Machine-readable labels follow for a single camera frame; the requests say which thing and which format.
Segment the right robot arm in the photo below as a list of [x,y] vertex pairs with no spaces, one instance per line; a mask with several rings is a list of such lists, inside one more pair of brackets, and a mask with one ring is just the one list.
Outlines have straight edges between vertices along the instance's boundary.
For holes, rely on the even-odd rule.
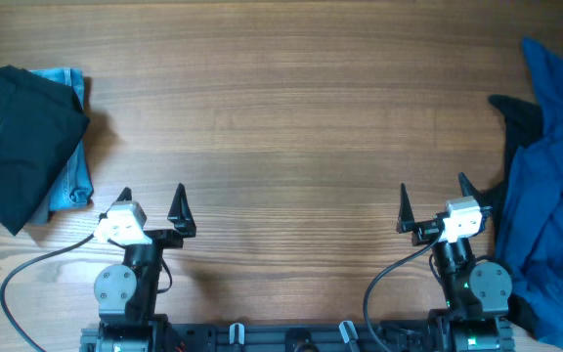
[[401,187],[397,223],[410,233],[414,246],[427,245],[433,272],[447,307],[429,312],[420,330],[424,351],[494,351],[515,349],[508,313],[512,276],[508,266],[491,256],[475,256],[470,239],[486,229],[493,207],[464,174],[458,175],[462,196],[445,202],[445,210],[417,221],[405,186]]

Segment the blue polo shirt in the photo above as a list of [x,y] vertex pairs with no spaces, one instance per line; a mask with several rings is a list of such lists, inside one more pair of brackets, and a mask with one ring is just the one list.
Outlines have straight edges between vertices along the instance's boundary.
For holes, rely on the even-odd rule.
[[563,349],[563,57],[530,38],[522,49],[542,131],[512,159],[495,254],[533,311],[536,339]]

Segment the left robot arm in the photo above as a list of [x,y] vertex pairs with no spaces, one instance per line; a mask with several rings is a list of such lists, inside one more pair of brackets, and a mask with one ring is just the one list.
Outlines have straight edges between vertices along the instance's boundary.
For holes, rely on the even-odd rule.
[[106,267],[94,283],[99,326],[81,332],[82,352],[184,351],[183,338],[164,314],[155,312],[166,249],[179,249],[196,235],[185,186],[179,184],[168,211],[169,229],[146,230],[147,216],[125,188],[100,215],[94,237],[124,249],[120,264]]

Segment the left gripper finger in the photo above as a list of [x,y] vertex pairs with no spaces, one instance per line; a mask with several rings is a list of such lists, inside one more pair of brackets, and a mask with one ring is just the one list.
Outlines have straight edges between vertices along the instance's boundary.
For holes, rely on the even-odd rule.
[[193,218],[186,188],[182,183],[178,184],[171,206],[167,215],[167,220],[173,224],[174,230],[184,238],[194,238],[196,236],[196,224]]
[[[117,199],[112,203],[112,204],[116,204],[117,202],[122,202],[122,201],[130,201],[132,199],[132,191],[129,187],[125,187],[121,193],[119,194],[119,196],[117,197]],[[103,220],[105,218],[108,217],[108,213],[107,212],[103,212],[99,215],[99,219]]]

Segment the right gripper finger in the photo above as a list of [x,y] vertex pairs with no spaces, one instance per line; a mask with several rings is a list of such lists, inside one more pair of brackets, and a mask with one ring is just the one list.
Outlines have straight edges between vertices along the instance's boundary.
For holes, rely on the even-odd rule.
[[406,185],[402,183],[400,187],[400,208],[399,208],[399,215],[397,221],[397,232],[409,233],[409,232],[413,232],[414,228],[415,228],[415,220],[413,217],[411,202],[409,199]]
[[477,190],[463,172],[458,174],[458,182],[462,195],[464,197],[473,197],[477,201],[481,213],[483,215],[490,215],[492,205],[488,197],[483,192]]

